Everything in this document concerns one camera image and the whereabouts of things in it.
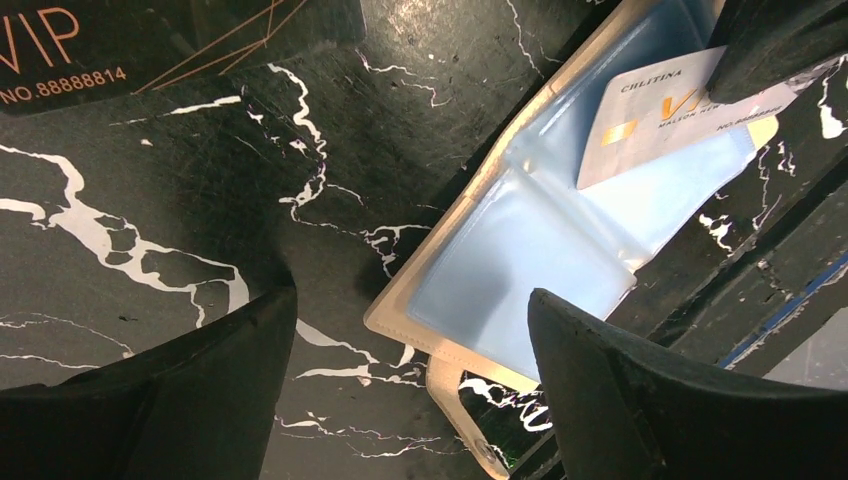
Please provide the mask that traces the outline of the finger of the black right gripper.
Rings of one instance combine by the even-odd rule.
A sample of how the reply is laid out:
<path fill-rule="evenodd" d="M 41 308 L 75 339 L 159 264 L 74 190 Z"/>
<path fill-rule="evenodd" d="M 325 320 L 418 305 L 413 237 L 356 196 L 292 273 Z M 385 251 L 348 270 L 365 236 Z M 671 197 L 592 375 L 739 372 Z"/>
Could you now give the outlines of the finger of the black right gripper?
<path fill-rule="evenodd" d="M 725 48 L 706 83 L 732 104 L 847 52 L 847 2 L 726 1 L 708 43 Z"/>

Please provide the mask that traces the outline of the beige card holder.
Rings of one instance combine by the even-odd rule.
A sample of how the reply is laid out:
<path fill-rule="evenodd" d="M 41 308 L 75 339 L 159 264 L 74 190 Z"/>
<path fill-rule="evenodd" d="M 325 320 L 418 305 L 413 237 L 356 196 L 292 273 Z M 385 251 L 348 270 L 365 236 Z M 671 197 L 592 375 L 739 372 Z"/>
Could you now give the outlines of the beige card holder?
<path fill-rule="evenodd" d="M 719 1 L 623 1 L 508 125 L 467 187 L 367 310 L 372 331 L 429 355 L 426 385 L 473 456 L 508 477 L 462 405 L 462 386 L 539 383 L 526 309 L 544 288 L 606 319 L 647 264 L 776 131 L 725 130 L 585 189 L 576 187 L 615 76 L 710 49 Z"/>

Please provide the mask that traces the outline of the black VIP card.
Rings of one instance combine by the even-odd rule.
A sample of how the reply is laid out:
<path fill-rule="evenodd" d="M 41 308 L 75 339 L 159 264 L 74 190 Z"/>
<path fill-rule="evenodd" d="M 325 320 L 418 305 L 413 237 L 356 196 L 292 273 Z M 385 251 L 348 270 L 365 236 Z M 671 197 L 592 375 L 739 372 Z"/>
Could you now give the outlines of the black VIP card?
<path fill-rule="evenodd" d="M 1 114 L 158 90 L 365 35 L 358 1 L 4 1 Z"/>

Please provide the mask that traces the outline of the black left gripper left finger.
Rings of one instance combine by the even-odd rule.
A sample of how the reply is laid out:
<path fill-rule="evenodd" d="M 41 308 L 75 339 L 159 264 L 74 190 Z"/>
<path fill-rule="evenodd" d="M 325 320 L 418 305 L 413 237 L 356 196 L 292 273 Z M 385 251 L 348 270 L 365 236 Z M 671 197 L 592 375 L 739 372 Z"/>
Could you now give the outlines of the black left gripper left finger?
<path fill-rule="evenodd" d="M 5 479 L 256 479 L 297 320 L 283 286 L 131 358 L 1 393 Z"/>

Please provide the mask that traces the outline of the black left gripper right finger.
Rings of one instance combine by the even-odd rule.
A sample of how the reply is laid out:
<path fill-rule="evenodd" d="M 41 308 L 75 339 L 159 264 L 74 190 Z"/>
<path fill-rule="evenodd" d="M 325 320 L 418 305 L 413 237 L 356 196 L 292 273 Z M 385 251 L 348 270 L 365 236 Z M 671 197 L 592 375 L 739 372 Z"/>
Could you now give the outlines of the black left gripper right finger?
<path fill-rule="evenodd" d="M 535 289 L 527 321 L 569 479 L 843 479 L 847 395 L 703 364 Z"/>

